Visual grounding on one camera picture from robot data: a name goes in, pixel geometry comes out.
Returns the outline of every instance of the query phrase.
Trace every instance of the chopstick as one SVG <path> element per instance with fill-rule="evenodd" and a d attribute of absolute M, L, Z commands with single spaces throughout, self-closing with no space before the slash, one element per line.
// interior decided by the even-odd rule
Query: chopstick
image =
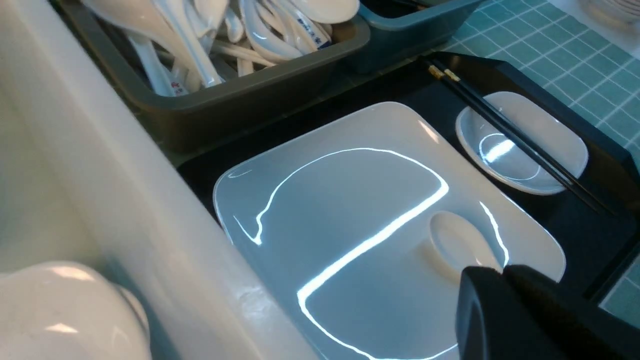
<path fill-rule="evenodd" d="M 551 176 L 561 183 L 567 190 L 571 191 L 583 203 L 591 209 L 600 213 L 599 208 L 605 209 L 612 215 L 615 212 L 605 205 L 598 197 L 587 190 L 569 170 L 558 163 L 551 155 L 542 149 L 536 142 L 531 140 L 526 134 L 514 125 L 498 109 L 484 99 L 473 87 L 460 79 L 454 72 L 442 65 L 438 60 L 433 62 L 426 60 L 429 72 L 436 79 L 443 81 L 458 97 L 465 101 L 473 110 L 478 112 L 485 120 L 502 132 L 517 147 L 523 150 L 526 155 L 537 162 Z"/>

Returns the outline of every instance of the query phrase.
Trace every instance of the white bowl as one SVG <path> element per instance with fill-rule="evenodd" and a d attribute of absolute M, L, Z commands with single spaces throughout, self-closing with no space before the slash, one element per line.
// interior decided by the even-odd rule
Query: white bowl
<path fill-rule="evenodd" d="M 0 359 L 151 360 L 131 293 L 70 262 L 0 277 Z"/>
<path fill-rule="evenodd" d="M 496 92 L 484 97 L 575 177 L 589 152 L 582 139 L 526 97 Z M 483 117 L 467 107 L 456 119 L 458 140 L 469 156 L 497 180 L 523 192 L 552 195 L 564 190 L 547 171 Z"/>
<path fill-rule="evenodd" d="M 640 20 L 640 14 L 626 10 L 624 6 L 614 0 L 590 0 L 589 10 L 596 16 L 605 17 L 619 22 L 633 23 Z"/>

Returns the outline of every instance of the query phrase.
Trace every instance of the stacked white bowl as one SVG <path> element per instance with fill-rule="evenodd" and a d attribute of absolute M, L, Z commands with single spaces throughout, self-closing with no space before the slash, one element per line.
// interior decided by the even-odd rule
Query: stacked white bowl
<path fill-rule="evenodd" d="M 640 0 L 591 0 L 591 5 L 622 22 L 640 21 Z"/>

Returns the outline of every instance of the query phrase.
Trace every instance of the white tableware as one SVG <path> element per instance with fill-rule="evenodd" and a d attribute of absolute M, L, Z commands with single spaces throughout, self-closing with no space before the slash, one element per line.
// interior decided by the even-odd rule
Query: white tableware
<path fill-rule="evenodd" d="M 150 0 L 82 0 L 82 3 L 105 21 L 150 38 L 195 68 L 186 46 Z"/>
<path fill-rule="evenodd" d="M 256 9 L 255 0 L 239 0 L 239 6 L 246 36 L 253 49 L 263 58 L 274 63 L 283 63 L 302 56 L 300 50 L 280 40 L 264 25 Z"/>
<path fill-rule="evenodd" d="M 453 281 L 460 281 L 467 266 L 485 266 L 502 272 L 484 236 L 467 219 L 450 211 L 438 211 L 429 220 L 428 232 L 430 258 Z"/>
<path fill-rule="evenodd" d="M 321 24 L 351 20 L 360 8 L 359 0 L 292 0 L 306 16 Z"/>
<path fill-rule="evenodd" d="M 217 33 L 220 29 L 220 25 L 225 19 L 227 14 L 227 8 L 229 6 L 228 0 L 193 0 L 196 10 L 207 23 L 207 26 L 211 27 Z"/>
<path fill-rule="evenodd" d="M 175 79 L 172 79 L 169 70 L 160 62 L 151 40 L 132 31 L 124 31 L 133 49 L 140 58 L 142 67 L 145 69 L 145 73 L 154 92 L 167 97 L 186 95 L 186 90 L 183 89 Z"/>
<path fill-rule="evenodd" d="M 236 44 L 244 38 L 244 24 L 231 7 L 228 7 L 225 13 L 225 27 L 227 38 L 232 43 Z"/>
<path fill-rule="evenodd" d="M 251 43 L 249 43 L 249 40 L 243 40 L 240 43 L 240 46 L 245 49 L 251 49 Z M 246 76 L 249 74 L 253 74 L 253 72 L 255 71 L 253 68 L 253 62 L 249 60 L 238 58 L 236 65 L 238 69 L 238 76 Z"/>
<path fill-rule="evenodd" d="M 296 34 L 301 37 L 310 51 L 317 51 L 331 45 L 331 38 L 315 22 L 297 9 L 289 0 L 273 0 L 274 3 L 286 14 L 289 23 Z"/>
<path fill-rule="evenodd" d="M 589 152 L 573 131 L 522 95 L 496 92 L 484 98 L 572 175 L 580 177 Z M 469 107 L 456 119 L 456 134 L 471 159 L 504 184 L 535 195 L 564 190 L 547 171 Z"/>
<path fill-rule="evenodd" d="M 557 281 L 566 266 L 542 226 L 396 102 L 230 169 L 212 201 L 230 244 L 327 359 L 456 359 L 458 284 L 425 249 L 438 211 L 473 223 L 500 266 Z"/>
<path fill-rule="evenodd" d="M 0 319 L 2 359 L 151 360 L 140 303 L 77 263 L 3 276 Z"/>
<path fill-rule="evenodd" d="M 157 10 L 163 15 L 167 23 L 182 40 L 191 55 L 204 87 L 211 87 L 223 82 L 209 59 L 209 55 L 202 49 L 198 37 L 193 31 L 186 13 L 185 0 L 119 0 L 131 3 L 147 3 L 152 1 Z"/>

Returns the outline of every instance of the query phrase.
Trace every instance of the utensil bin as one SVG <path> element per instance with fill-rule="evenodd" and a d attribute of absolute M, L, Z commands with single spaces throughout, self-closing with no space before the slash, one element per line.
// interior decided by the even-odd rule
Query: utensil bin
<path fill-rule="evenodd" d="M 358 14 L 371 27 L 371 41 L 348 62 L 367 73 L 423 53 L 448 41 L 483 1 L 449 0 L 396 18 L 379 15 L 363 1 Z"/>
<path fill-rule="evenodd" d="M 139 110 L 138 118 L 152 136 L 178 152 L 223 142 L 313 99 L 336 64 L 369 41 L 369 27 L 356 16 L 333 26 L 330 47 L 192 94 L 163 97 L 127 62 L 119 42 L 107 34 L 112 26 L 77 0 L 60 0 L 59 5 L 97 65 Z"/>

